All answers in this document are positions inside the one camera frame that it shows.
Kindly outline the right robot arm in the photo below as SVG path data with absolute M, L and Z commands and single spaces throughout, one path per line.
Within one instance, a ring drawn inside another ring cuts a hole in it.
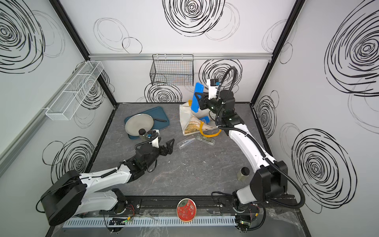
M 216 95 L 204 92 L 193 94 L 194 111 L 208 109 L 215 114 L 216 126 L 231 138 L 244 153 L 254 173 L 250 184 L 234 192 L 235 209 L 249 203 L 272 201 L 287 208 L 301 208 L 305 205 L 305 194 L 288 175 L 288 167 L 283 161 L 276 161 L 251 135 L 243 119 L 235 112 L 235 99 L 231 92 L 222 90 Z M 296 204 L 286 204 L 276 198 L 287 192 L 292 184 L 300 195 Z

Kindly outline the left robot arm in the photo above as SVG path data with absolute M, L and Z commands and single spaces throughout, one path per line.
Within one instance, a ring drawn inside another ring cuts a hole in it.
M 129 209 L 126 196 L 115 185 L 127 184 L 153 171 L 160 156 L 173 153 L 175 140 L 159 145 L 159 139 L 136 145 L 135 155 L 117 167 L 92 172 L 66 172 L 40 198 L 50 226 L 63 224 L 75 215 L 93 211 L 123 214 Z

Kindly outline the clear case white compass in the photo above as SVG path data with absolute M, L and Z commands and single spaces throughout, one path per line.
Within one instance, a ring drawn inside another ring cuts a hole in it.
M 181 142 L 179 142 L 177 145 L 178 145 L 178 148 L 179 149 L 183 149 L 184 147 L 186 147 L 187 145 L 189 145 L 190 143 L 192 143 L 193 141 L 195 140 L 195 138 L 189 138 L 189 139 L 186 139 L 186 140 L 183 140 Z

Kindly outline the canvas tote bag yellow handles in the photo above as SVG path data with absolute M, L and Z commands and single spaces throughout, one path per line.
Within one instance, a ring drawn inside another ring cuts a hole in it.
M 179 105 L 179 115 L 182 134 L 184 136 L 200 133 L 205 137 L 212 138 L 221 133 L 221 130 L 217 128 L 215 122 L 212 120 L 215 118 L 215 114 L 209 109 L 199 110 L 195 113 L 191 110 L 190 102 L 186 102 L 185 104 Z M 205 124 L 199 120 L 204 116 L 209 116 L 209 124 Z

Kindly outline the blue compass case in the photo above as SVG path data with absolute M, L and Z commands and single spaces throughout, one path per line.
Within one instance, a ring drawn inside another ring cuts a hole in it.
M 202 122 L 205 123 L 205 124 L 209 124 L 209 123 L 210 123 L 210 118 L 209 118 L 209 116 L 201 117 L 199 120 L 202 121 Z
M 203 92 L 204 85 L 201 83 L 196 83 L 191 103 L 191 110 L 195 113 L 197 113 L 204 106 Z

